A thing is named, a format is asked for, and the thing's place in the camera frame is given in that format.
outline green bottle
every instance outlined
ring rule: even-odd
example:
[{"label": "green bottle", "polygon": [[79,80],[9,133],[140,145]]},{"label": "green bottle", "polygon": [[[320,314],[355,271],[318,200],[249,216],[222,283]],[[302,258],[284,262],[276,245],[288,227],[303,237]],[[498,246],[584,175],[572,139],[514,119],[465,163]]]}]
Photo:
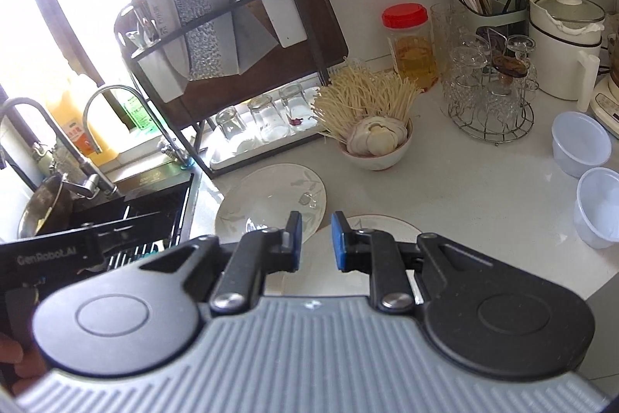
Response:
[{"label": "green bottle", "polygon": [[150,118],[149,113],[137,97],[131,95],[122,103],[122,106],[141,132],[151,133],[157,130],[155,122]]}]

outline white countertop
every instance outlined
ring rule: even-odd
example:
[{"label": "white countertop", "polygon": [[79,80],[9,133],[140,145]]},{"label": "white countertop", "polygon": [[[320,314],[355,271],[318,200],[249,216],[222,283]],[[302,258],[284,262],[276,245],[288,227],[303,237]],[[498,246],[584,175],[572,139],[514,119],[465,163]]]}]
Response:
[{"label": "white countertop", "polygon": [[[332,140],[315,141],[209,181],[201,189],[191,237],[214,233],[215,215],[238,181],[263,166],[298,163],[327,189],[327,212],[390,215],[422,231],[462,243],[589,298],[619,271],[619,246],[597,251],[578,237],[572,221],[577,180],[552,157],[550,127],[576,103],[538,93],[535,125],[505,145],[477,141],[440,111],[435,86],[414,105],[414,139],[404,159],[383,172],[351,165]],[[619,171],[617,141],[607,164]]]}]

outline faucet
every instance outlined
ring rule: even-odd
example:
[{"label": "faucet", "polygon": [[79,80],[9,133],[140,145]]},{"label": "faucet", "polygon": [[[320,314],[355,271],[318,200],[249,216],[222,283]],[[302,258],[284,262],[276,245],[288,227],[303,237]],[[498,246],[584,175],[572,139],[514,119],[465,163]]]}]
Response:
[{"label": "faucet", "polygon": [[86,197],[93,197],[95,195],[95,190],[98,187],[101,189],[106,195],[111,195],[116,192],[116,184],[111,182],[101,170],[92,163],[91,160],[86,158],[80,151],[75,147],[75,145],[69,140],[69,137],[63,132],[58,123],[51,117],[50,113],[39,104],[36,100],[33,100],[28,97],[15,97],[8,99],[2,107],[0,107],[0,125],[2,124],[2,119],[4,116],[16,105],[19,104],[27,104],[29,106],[34,107],[41,113],[43,119],[54,130],[57,138],[60,139],[60,142],[64,144],[64,147],[67,148],[67,151],[77,160],[79,164],[79,168],[86,174],[88,180],[83,186],[73,185],[72,190]]},{"label": "faucet", "polygon": [[144,107],[150,118],[153,120],[155,126],[159,129],[159,131],[162,133],[162,135],[165,137],[165,140],[169,144],[169,146],[165,144],[162,145],[162,143],[160,142],[157,147],[160,148],[161,152],[167,154],[171,158],[175,158],[183,167],[187,167],[191,164],[191,157],[189,153],[176,145],[174,139],[169,134],[168,130],[163,127],[157,116],[153,114],[144,96],[137,89],[132,88],[131,86],[127,86],[125,84],[107,84],[106,86],[102,86],[98,88],[97,91],[92,94],[91,98],[88,99],[88,102],[86,102],[86,107],[84,108],[84,115],[82,116],[82,125],[84,125],[84,132],[86,133],[86,138],[91,143],[92,147],[97,153],[101,152],[101,148],[97,144],[97,141],[95,141],[95,139],[92,137],[91,130],[88,128],[87,116],[88,111],[91,108],[92,101],[97,97],[97,95],[109,89],[123,89],[133,94],[135,98],[140,101],[142,107]]}]

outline human hand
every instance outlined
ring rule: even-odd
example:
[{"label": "human hand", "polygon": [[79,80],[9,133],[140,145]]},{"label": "human hand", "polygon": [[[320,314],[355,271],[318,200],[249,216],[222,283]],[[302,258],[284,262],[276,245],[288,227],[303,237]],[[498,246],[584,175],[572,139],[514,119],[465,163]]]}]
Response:
[{"label": "human hand", "polygon": [[24,351],[19,343],[2,333],[0,333],[0,362],[15,365],[15,374],[21,378],[13,384],[12,392],[15,395],[26,390],[47,371],[35,345],[32,345],[30,350]]}]

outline white bowl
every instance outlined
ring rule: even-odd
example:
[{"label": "white bowl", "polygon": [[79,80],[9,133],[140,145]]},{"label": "white bowl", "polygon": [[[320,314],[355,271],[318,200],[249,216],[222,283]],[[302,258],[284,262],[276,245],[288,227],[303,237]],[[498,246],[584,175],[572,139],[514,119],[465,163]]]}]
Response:
[{"label": "white bowl", "polygon": [[409,150],[410,141],[413,138],[413,123],[411,120],[406,123],[407,130],[407,138],[406,142],[398,147],[395,151],[389,154],[385,154],[385,156],[356,156],[355,154],[350,154],[346,150],[346,145],[338,142],[337,145],[344,154],[346,158],[348,158],[354,165],[357,165],[359,168],[363,168],[365,170],[373,170],[377,172],[379,170],[386,170],[390,167],[393,167],[398,161],[400,161],[406,151]]},{"label": "white bowl", "polygon": [[593,249],[619,242],[619,174],[592,168],[578,181],[574,225],[578,236]]},{"label": "white bowl", "polygon": [[592,117],[568,111],[552,123],[552,152],[565,173],[579,178],[610,159],[612,144],[604,127]]}]

